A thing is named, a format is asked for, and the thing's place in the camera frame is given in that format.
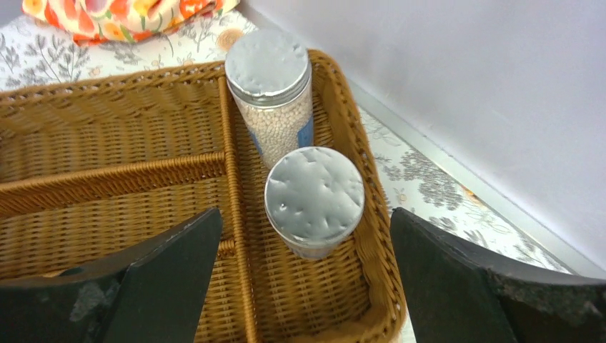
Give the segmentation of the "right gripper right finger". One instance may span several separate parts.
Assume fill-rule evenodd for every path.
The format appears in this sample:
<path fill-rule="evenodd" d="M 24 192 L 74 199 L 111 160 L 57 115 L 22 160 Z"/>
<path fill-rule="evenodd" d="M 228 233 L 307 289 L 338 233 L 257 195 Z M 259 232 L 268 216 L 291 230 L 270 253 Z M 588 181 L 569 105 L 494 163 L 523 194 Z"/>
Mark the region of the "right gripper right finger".
<path fill-rule="evenodd" d="M 418 342 L 603 342 L 605 281 L 525 264 L 403 208 L 390 234 Z"/>

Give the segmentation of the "blue label pellet jar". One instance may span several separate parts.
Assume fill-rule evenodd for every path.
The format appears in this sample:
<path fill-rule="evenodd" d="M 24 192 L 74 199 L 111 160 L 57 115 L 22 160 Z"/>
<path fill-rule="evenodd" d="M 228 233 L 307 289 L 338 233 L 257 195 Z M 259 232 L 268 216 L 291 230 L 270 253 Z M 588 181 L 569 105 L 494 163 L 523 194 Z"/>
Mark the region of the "blue label pellet jar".
<path fill-rule="evenodd" d="M 228 51 L 227 85 L 262 161 L 314 143 L 312 64 L 291 34 L 257 29 Z"/>
<path fill-rule="evenodd" d="M 360 171 L 324 146 L 291 151 L 272 167 L 264 186 L 269 223 L 303 259 L 327 257 L 358 227 L 364 206 Z"/>

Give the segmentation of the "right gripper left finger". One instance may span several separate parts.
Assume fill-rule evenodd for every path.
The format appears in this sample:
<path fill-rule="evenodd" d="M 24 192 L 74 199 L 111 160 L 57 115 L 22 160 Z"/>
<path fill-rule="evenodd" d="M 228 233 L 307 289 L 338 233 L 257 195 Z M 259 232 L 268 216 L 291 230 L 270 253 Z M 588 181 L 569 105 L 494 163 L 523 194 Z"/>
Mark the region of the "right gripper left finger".
<path fill-rule="evenodd" d="M 193 342 L 223 221 L 216 208 L 55 277 L 1 283 L 3 342 Z"/>

